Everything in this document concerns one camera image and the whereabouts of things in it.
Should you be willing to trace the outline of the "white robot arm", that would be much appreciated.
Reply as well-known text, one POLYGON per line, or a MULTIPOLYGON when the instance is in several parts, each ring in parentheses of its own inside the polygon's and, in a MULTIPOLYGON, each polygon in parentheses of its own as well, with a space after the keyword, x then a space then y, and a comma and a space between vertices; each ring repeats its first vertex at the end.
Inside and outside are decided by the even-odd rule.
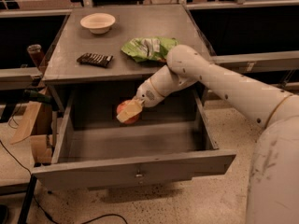
POLYGON ((125 123, 174 91, 201 82, 263 128, 249 171, 246 224, 299 224, 299 96, 245 77, 186 45, 170 49, 166 65, 137 89, 118 113, 125 123))

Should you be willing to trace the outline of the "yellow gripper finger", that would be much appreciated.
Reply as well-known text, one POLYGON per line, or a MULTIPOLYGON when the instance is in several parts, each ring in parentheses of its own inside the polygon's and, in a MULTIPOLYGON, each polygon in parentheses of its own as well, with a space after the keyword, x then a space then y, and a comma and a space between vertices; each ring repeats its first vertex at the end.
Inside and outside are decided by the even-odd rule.
POLYGON ((117 115, 119 122, 124 123, 126 120, 136 116, 142 112, 143 105, 140 100, 132 99, 128 105, 117 115))

